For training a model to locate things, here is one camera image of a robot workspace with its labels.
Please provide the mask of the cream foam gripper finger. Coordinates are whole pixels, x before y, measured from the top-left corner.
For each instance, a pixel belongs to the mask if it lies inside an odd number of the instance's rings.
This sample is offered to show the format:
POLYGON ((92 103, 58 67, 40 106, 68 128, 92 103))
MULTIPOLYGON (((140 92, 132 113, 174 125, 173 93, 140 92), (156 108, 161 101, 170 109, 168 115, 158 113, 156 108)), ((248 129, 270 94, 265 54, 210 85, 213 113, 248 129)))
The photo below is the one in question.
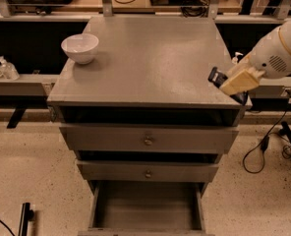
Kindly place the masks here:
POLYGON ((234 65, 226 72, 228 77, 232 77, 237 74, 240 70, 244 68, 248 68, 250 65, 250 57, 249 54, 246 54, 242 57, 238 64, 234 65))
POLYGON ((260 79, 264 74, 265 71, 256 70, 254 67, 243 69, 229 77, 220 87, 220 90, 227 95, 233 95, 255 89, 260 85, 260 79))

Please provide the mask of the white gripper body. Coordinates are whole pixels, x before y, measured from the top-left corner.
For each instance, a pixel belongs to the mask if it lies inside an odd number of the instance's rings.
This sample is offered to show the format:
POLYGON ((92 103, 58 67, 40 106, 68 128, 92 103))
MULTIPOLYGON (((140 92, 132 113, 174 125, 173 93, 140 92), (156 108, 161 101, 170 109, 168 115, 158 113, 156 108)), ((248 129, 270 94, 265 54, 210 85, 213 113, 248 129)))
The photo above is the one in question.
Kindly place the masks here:
POLYGON ((265 35, 252 49, 251 64, 268 79, 291 75, 291 26, 280 26, 265 35))

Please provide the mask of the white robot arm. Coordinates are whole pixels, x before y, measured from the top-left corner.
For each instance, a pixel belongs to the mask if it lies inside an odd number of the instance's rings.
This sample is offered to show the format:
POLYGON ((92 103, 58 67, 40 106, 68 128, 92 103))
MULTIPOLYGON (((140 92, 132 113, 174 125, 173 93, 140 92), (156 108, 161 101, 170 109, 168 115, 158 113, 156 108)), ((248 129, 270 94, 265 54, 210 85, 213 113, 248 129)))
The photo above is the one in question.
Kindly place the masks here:
POLYGON ((225 94, 255 89, 260 80, 291 75, 291 19, 261 38, 238 64, 226 72, 219 87, 225 94))

